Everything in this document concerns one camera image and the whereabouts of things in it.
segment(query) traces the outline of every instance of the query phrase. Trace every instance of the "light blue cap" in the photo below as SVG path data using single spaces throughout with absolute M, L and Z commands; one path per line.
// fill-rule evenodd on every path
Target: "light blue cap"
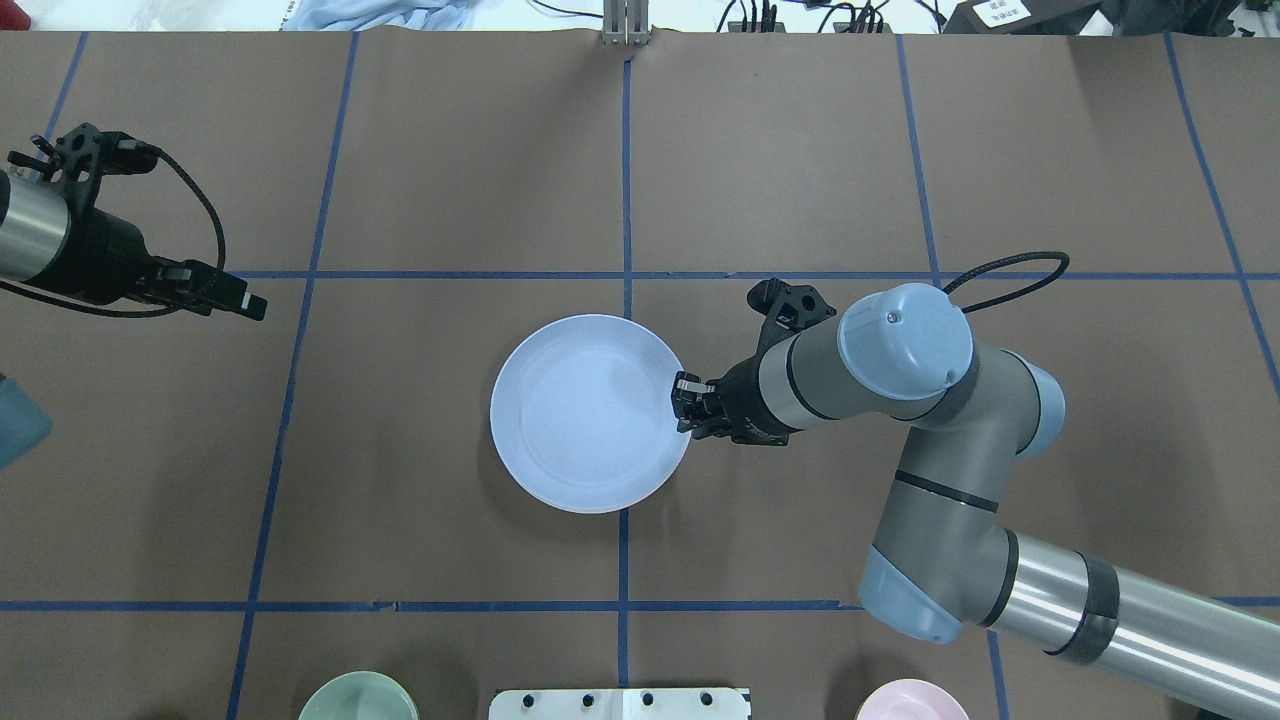
M 54 421 L 13 379 L 0 380 L 0 470 L 40 443 Z
M 1057 384 L 1053 375 L 1032 365 L 1025 357 L 1012 350 L 1005 350 L 1005 352 L 1018 357 L 1027 370 L 1030 372 L 1032 379 L 1036 380 L 1036 392 L 1039 393 L 1039 424 L 1036 425 L 1036 434 L 1032 436 L 1032 441 L 1018 452 L 1019 457 L 1032 457 L 1048 450 L 1048 446 L 1057 438 L 1057 433 L 1062 432 L 1062 424 L 1066 423 L 1066 395 L 1062 393 L 1062 386 Z
M 919 641 L 947 644 L 960 634 L 960 620 L 925 594 L 872 546 L 858 598 L 873 618 Z
M 941 290 L 906 283 L 868 295 L 840 318 L 840 357 L 867 389 L 890 400 L 924 400 L 960 382 L 973 332 Z

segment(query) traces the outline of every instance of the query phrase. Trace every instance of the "light green bowl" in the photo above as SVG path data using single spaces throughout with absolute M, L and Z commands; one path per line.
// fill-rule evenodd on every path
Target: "light green bowl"
M 396 680 L 361 670 L 325 683 L 298 720 L 417 720 L 417 707 Z

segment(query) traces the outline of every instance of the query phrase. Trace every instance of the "round plate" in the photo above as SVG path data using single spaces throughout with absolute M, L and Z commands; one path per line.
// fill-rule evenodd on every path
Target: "round plate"
M 571 512 L 640 502 L 680 464 L 676 355 L 641 325 L 575 315 L 529 336 L 498 373 L 489 424 L 498 455 L 530 495 Z
M 361 670 L 325 683 L 298 720 L 417 720 L 417 707 L 396 680 Z
M 969 720 L 969 715 L 933 683 L 893 680 L 867 698 L 856 720 Z

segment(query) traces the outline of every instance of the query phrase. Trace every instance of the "red object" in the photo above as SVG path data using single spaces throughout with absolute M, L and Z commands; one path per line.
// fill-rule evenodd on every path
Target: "red object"
M 31 15 L 14 0 L 0 0 L 0 29 L 31 29 Z

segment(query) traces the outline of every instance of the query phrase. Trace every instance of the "plate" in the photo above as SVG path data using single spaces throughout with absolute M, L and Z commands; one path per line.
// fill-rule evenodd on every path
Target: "plate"
M 396 680 L 360 670 L 325 683 L 298 720 L 417 720 L 417 707 Z
M 956 698 L 924 680 L 881 685 L 858 710 L 856 720 L 969 720 Z
M 643 325 L 575 315 L 507 357 L 489 424 L 511 477 L 570 512 L 611 512 L 667 480 L 689 446 L 676 432 L 676 354 Z

